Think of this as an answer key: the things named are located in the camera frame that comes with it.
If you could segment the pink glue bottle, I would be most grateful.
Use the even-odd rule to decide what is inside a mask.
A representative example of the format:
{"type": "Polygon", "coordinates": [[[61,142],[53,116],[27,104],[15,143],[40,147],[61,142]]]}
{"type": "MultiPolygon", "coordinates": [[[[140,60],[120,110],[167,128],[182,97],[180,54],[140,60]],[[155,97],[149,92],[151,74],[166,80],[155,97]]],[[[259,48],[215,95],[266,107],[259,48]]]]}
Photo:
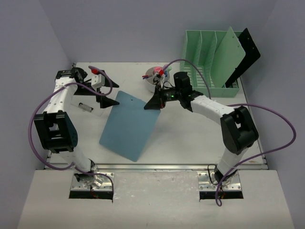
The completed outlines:
{"type": "Polygon", "coordinates": [[[154,67],[155,72],[159,72],[160,70],[162,70],[162,67],[154,67]]]}

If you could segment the blue clipboard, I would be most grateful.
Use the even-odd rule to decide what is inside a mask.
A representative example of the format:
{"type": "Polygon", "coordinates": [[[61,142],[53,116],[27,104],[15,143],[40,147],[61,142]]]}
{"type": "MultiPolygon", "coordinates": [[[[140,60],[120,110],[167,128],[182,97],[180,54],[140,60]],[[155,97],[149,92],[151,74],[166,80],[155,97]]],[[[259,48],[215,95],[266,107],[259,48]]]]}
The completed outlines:
{"type": "Polygon", "coordinates": [[[108,150],[130,160],[138,161],[150,138],[160,110],[145,110],[146,102],[119,91],[103,129],[99,143],[108,150]]]}

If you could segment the green clipboard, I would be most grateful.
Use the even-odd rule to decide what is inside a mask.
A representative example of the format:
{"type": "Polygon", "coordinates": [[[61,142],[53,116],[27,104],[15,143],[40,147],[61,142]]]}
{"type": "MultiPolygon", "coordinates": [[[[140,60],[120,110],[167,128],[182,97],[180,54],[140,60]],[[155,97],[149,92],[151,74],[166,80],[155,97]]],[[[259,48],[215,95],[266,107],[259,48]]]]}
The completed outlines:
{"type": "Polygon", "coordinates": [[[223,36],[217,32],[216,37],[217,44],[210,76],[214,86],[221,88],[244,59],[245,51],[232,27],[229,27],[223,36]]]}

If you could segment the black clipboard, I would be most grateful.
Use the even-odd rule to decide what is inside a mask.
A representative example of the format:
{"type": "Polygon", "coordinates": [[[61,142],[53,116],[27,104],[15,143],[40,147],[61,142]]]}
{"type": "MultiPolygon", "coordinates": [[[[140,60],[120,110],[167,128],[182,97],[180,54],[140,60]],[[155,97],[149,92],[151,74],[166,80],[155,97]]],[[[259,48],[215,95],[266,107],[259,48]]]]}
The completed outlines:
{"type": "Polygon", "coordinates": [[[245,51],[245,57],[236,67],[230,78],[226,81],[225,87],[231,87],[242,74],[244,74],[260,57],[261,54],[252,39],[252,36],[247,28],[245,28],[240,35],[238,40],[245,51]]]}

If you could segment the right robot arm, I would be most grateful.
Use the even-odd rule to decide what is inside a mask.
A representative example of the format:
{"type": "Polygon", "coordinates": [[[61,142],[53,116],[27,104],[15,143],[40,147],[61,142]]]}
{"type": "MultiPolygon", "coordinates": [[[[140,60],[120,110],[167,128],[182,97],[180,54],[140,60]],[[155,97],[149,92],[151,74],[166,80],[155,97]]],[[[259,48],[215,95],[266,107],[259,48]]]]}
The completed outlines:
{"type": "Polygon", "coordinates": [[[160,110],[165,108],[167,102],[179,101],[182,108],[219,124],[224,153],[214,169],[213,183],[217,187],[224,187],[235,172],[237,163],[259,137],[250,112],[244,106],[232,108],[194,90],[186,72],[175,73],[173,79],[174,86],[171,88],[163,88],[160,83],[155,85],[154,94],[144,109],[160,110]]]}

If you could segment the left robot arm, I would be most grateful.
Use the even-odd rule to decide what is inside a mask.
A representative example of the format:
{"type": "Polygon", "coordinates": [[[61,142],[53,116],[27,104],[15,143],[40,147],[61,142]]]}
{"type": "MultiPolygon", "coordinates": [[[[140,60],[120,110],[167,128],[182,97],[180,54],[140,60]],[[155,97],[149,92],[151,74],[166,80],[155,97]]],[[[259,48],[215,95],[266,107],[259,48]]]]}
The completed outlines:
{"type": "Polygon", "coordinates": [[[89,69],[93,74],[89,80],[86,79],[88,74],[79,67],[58,71],[54,92],[46,100],[47,107],[41,114],[34,113],[31,123],[36,127],[42,147],[60,155],[74,169],[78,182],[95,187],[99,182],[99,175],[94,173],[95,163],[77,146],[78,134],[68,115],[68,109],[74,95],[94,95],[100,108],[119,105],[119,102],[101,93],[101,87],[112,90],[119,85],[110,79],[104,70],[93,66],[89,66],[89,69]]]}

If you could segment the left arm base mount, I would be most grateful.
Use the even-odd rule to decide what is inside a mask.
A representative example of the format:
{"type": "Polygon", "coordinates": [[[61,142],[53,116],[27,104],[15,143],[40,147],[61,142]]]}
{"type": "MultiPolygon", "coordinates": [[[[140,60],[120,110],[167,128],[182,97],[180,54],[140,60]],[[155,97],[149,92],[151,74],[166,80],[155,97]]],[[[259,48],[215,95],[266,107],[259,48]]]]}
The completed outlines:
{"type": "Polygon", "coordinates": [[[73,175],[70,199],[113,199],[114,172],[96,171],[98,175],[73,175]]]}

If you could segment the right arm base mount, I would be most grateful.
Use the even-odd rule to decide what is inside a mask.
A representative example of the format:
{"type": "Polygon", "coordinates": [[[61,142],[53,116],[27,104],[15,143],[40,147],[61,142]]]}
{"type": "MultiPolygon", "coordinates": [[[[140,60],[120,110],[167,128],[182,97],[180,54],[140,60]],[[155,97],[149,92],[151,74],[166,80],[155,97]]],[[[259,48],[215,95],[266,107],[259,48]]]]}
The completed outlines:
{"type": "MultiPolygon", "coordinates": [[[[214,199],[217,189],[217,183],[214,179],[214,172],[210,174],[207,171],[197,172],[199,183],[200,200],[214,199]]],[[[242,186],[238,172],[229,180],[223,182],[223,186],[218,192],[221,199],[243,199],[242,186]]]]}

